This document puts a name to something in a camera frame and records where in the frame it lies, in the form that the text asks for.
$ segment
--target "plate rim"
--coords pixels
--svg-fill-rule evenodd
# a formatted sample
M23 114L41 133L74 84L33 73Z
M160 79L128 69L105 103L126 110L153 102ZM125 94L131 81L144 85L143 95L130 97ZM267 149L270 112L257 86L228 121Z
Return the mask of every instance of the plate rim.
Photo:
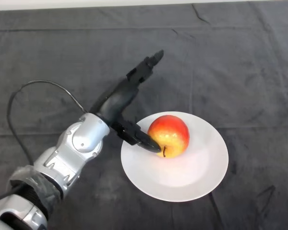
M154 114L151 114L151 115L148 115L148 116L142 118L141 120L139 120L139 121L137 122L137 124L138 124L140 121L142 121L143 119L145 119L145 118L147 118L147 117L149 117L149 116L158 115L158 114L164 114L164 115L166 115L166 113L188 114L188 115L195 116L195 117L201 119L202 121L204 121L205 123L207 123L208 125L210 125L210 126L220 135L222 141L224 142L225 149L226 149L226 153L227 153L227 155L226 155L226 156L227 156L227 157L226 157L226 160L227 160L226 169L224 170L224 173L223 173L222 176L220 177L220 178L221 178L220 181L219 181L218 183L216 183L216 185L215 185L209 192L207 192L207 193L205 193L205 194L203 194L203 195L195 196L194 198L172 199L172 200L169 200L169 199L164 199L164 198L160 198L160 197L157 197L157 196L155 196L155 195L152 195L152 194L150 194L149 192L144 191L140 186L138 186L138 184L136 185L136 183L135 183L135 182L127 175L127 173L126 173L126 170L125 170L124 165L123 165L123 163L122 163L122 147L123 147L123 144L124 144L124 143L128 144L126 141L123 141L123 143L122 143L122 145L121 145L121 149L120 149L120 161L121 161L123 170L124 170L127 178L128 178L128 179L131 181L131 183L133 184L133 186L135 186L137 189L139 189L141 192L145 193L146 195L149 195L149 196L151 196L151 197L153 197L153 198L155 198L155 199L163 200L163 201L167 201L167 202L187 202L187 201L192 201L192 200L199 199L199 198L201 198L201 197L203 197L203 196L211 193L211 192L212 192L213 190L215 190L216 187L218 187L218 186L220 185L220 183L223 181L223 179L224 179L224 177L225 177L225 175L226 175L226 173L227 173L228 165L229 165L229 155L228 155L227 145L226 145L226 143L225 143L222 135L218 132L218 130L217 130L212 124L210 124L210 123L207 122L206 120L204 120L204 119L202 119L202 118L200 118L200 117L198 117L198 116L196 116L196 115L194 115L194 114L189 114L189 113L186 113L186 112L180 112L180 111L164 111L164 112L154 113Z

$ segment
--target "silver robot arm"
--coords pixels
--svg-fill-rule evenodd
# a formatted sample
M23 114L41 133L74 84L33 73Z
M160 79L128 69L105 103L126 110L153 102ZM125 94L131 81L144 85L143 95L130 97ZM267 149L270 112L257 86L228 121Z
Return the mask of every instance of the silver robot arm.
M29 187L0 200L0 230L45 230L55 205L66 197L85 164L101 152L109 132L98 116L84 114L34 166L18 169L11 181Z
M121 113L162 57L163 50L146 57L118 85L102 94L89 113L69 126L56 146L43 152L33 166L15 171L10 178L13 192L0 200L0 230L46 230L55 206L66 197L85 164L101 152L109 127L131 145L161 151L150 136Z

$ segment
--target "red apple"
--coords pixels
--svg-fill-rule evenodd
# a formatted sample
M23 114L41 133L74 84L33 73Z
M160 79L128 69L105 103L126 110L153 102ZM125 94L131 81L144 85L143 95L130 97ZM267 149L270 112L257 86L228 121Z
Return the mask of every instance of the red apple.
M147 134L161 147L161 152L157 155L165 158L173 158L182 154L190 140L186 124L172 115L157 118L150 125Z

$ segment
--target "table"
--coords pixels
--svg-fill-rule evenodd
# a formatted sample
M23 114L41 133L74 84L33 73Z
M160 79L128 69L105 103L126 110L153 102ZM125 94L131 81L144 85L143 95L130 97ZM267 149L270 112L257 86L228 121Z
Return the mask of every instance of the table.
M0 193L27 164L5 119L12 91L52 80L89 108L160 49L164 58L124 115L182 111L215 126L229 153L215 205L208 195L168 203L140 192L112 133L49 229L218 230L222 221L227 230L288 230L288 2L0 11ZM80 115L55 87L33 85L12 119L37 158Z

